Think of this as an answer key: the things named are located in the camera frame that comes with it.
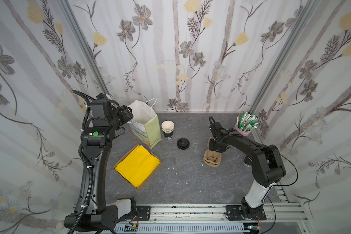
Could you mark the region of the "green white paper bag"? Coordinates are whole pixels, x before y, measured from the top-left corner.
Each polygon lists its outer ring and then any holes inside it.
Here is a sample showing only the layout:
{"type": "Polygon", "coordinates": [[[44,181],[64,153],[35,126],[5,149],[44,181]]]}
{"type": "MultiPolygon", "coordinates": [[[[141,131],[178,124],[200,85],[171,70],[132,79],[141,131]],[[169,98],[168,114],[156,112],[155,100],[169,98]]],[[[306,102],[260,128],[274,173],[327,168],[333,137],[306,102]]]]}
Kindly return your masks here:
{"type": "Polygon", "coordinates": [[[154,148],[161,142],[160,122],[153,105],[148,102],[135,100],[128,107],[132,109],[133,119],[129,126],[133,134],[149,148],[154,148]]]}

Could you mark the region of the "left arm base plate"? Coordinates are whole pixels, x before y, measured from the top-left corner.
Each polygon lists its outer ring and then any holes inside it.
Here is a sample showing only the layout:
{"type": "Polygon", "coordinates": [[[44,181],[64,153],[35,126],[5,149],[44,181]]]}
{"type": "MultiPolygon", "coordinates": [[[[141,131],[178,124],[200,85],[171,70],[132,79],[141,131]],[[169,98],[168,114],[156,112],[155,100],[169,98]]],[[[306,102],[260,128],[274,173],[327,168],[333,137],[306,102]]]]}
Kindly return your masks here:
{"type": "Polygon", "coordinates": [[[140,221],[149,221],[150,220],[150,214],[151,214],[151,206],[137,206],[137,217],[135,221],[140,222],[140,221]]]}

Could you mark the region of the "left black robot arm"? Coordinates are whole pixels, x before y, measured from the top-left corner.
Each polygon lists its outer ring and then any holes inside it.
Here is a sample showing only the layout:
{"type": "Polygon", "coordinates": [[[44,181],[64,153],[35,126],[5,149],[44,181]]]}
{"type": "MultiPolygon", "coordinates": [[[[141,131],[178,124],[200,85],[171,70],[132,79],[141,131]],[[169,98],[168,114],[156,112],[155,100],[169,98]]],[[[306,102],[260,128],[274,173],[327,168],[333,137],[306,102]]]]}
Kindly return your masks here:
{"type": "Polygon", "coordinates": [[[134,199],[119,199],[111,205],[107,205],[105,199],[106,169],[112,142],[118,137],[116,131],[132,120],[132,109],[119,105],[106,94],[93,98],[78,90],[72,90],[72,93],[87,104],[78,149],[84,168],[78,201],[74,211],[65,217],[64,226],[70,234],[75,231],[100,234],[106,230],[114,233],[119,221],[137,215],[134,199]]]}

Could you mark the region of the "black paper coffee cup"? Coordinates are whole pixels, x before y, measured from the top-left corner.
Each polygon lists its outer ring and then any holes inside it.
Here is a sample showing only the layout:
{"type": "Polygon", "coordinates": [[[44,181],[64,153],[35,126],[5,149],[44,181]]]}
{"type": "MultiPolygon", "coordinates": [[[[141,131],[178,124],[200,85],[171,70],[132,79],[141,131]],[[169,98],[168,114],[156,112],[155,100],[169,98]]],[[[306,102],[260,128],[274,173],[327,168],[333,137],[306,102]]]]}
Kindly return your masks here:
{"type": "Polygon", "coordinates": [[[246,156],[244,159],[244,163],[247,167],[252,167],[253,166],[253,161],[250,159],[249,156],[246,156]]]}

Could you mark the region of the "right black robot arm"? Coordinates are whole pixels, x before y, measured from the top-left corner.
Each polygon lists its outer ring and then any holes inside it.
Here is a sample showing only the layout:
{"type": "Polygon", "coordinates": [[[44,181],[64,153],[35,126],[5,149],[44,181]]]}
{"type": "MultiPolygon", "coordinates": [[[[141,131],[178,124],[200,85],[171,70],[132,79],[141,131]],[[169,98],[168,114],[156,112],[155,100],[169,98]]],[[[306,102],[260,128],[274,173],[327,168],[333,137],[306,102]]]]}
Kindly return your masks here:
{"type": "Polygon", "coordinates": [[[224,153],[234,147],[243,152],[252,166],[253,184],[237,208],[227,208],[229,220],[266,220],[263,204],[272,187],[286,175],[283,157],[274,145],[265,145],[238,133],[233,128],[223,128],[220,122],[209,117],[212,138],[208,149],[224,153]]]}

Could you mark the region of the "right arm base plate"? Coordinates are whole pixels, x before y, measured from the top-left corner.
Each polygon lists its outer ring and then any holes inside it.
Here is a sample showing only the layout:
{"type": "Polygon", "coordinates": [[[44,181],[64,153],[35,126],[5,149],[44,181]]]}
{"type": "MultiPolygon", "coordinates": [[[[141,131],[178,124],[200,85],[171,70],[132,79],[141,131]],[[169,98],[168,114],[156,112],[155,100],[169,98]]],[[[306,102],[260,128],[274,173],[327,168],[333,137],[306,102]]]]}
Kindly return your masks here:
{"type": "Polygon", "coordinates": [[[227,205],[226,207],[226,218],[229,221],[235,220],[267,220],[266,214],[263,209],[263,205],[257,208],[251,208],[250,206],[243,205],[227,205]]]}

